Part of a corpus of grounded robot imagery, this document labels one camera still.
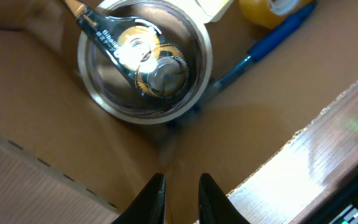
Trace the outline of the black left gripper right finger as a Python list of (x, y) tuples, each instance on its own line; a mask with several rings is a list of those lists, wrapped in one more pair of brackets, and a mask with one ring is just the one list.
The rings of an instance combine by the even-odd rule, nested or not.
[(198, 211), (200, 224), (250, 224), (209, 173), (200, 177)]

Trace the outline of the yellow sticky note pad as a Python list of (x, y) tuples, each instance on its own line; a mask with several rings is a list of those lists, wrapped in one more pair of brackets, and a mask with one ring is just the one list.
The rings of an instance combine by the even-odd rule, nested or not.
[(192, 18), (204, 24), (217, 22), (228, 10), (233, 0), (167, 0)]

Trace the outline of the yellow black correction tape dispenser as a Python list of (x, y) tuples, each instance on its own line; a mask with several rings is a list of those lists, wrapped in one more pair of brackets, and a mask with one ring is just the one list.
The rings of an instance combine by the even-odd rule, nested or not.
[(143, 96), (173, 98), (186, 88), (183, 52), (153, 23), (137, 16), (108, 16), (81, 1), (62, 0), (87, 38)]

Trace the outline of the cardboard box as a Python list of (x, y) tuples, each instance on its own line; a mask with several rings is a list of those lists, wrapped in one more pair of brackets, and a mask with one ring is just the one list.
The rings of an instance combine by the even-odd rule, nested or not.
[(251, 223), (302, 223), (358, 171), (358, 1), (310, 17), (179, 127), (113, 117), (58, 1), (0, 1), (0, 223), (111, 223), (156, 173), (166, 221), (209, 173)]

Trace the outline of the white masking tape roll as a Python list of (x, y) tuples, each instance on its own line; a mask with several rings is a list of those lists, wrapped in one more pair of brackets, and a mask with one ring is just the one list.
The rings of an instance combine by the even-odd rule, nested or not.
[(103, 1), (92, 9), (108, 16), (137, 16), (153, 22), (183, 52), (190, 72), (180, 96), (143, 97), (81, 30), (80, 77), (100, 107), (123, 121), (151, 125), (178, 118), (196, 104), (208, 85), (213, 65), (211, 40), (204, 23), (168, 1)]

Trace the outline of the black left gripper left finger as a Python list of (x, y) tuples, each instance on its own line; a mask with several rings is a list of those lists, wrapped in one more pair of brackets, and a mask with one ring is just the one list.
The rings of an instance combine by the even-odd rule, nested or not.
[(165, 176), (156, 173), (112, 224), (165, 224)]

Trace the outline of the blue ballpoint pen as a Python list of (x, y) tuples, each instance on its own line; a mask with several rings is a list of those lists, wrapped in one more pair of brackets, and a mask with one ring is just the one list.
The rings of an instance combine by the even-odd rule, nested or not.
[(232, 70), (216, 81), (210, 83), (194, 106), (192, 106), (185, 114), (167, 122), (164, 126), (168, 129), (173, 129), (190, 122), (190, 118), (198, 114), (205, 104), (207, 104), (212, 98), (225, 90), (230, 84), (234, 83), (242, 74), (250, 69), (250, 67), (263, 59), (292, 33), (298, 30), (302, 23), (310, 17), (317, 5), (317, 1), (312, 1), (290, 14), (262, 40), (254, 44), (247, 51), (247, 55), (244, 59), (241, 60)]

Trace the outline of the yellow clear tape roll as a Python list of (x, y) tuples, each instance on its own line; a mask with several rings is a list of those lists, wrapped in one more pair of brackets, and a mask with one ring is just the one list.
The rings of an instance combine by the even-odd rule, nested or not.
[(273, 29), (311, 2), (314, 0), (239, 0), (239, 6), (249, 22)]

